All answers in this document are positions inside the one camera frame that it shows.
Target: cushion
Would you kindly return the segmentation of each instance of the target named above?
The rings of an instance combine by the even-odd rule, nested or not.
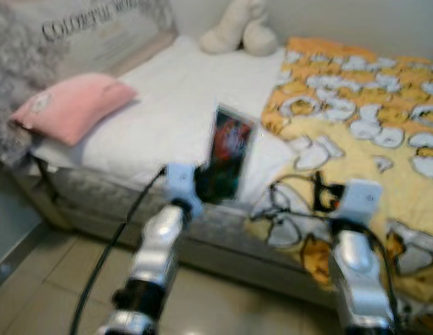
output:
[[[135,95],[134,89],[115,78],[87,73],[36,94],[10,118],[26,129],[73,146],[97,122]]]

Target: yellow blanket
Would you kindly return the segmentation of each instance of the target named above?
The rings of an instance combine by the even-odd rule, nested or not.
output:
[[[328,184],[364,178],[383,186],[372,229],[395,266],[406,320],[433,329],[433,64],[292,38],[262,124],[296,153],[282,175],[321,171]],[[311,183],[285,179],[281,188],[291,209],[314,213]],[[320,200],[330,205],[330,197]],[[330,287],[324,223],[260,219],[246,227]]]

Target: tile floor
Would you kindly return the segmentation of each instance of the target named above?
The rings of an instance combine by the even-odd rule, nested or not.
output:
[[[103,244],[53,231],[0,287],[0,335],[67,334],[72,312]],[[131,253],[116,248],[90,295],[80,325],[90,335],[112,310]],[[161,335],[340,334],[324,308],[182,267],[161,320]]]

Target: mattress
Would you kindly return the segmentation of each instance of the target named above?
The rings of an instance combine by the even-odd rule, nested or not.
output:
[[[58,168],[83,168],[139,190],[169,162],[206,161],[217,103],[260,119],[277,80],[284,50],[269,57],[243,51],[212,56],[180,36],[168,49],[120,79],[137,100],[100,122],[75,147],[45,139],[33,154]],[[282,141],[259,127],[238,200],[252,202],[293,157]]]

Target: cartoon pattern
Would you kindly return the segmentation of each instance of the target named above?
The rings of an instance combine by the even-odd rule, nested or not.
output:
[[[383,186],[383,208],[372,229],[394,264],[403,319],[432,331],[433,63],[292,38],[262,123],[295,152],[282,174],[321,171],[328,183],[362,177]],[[292,210],[316,211],[311,183],[279,185],[281,201]],[[328,193],[320,197],[322,203],[336,201]],[[265,197],[253,213],[268,206]],[[330,288],[330,235],[323,221],[289,214],[260,221],[261,229],[252,220],[247,230]]]

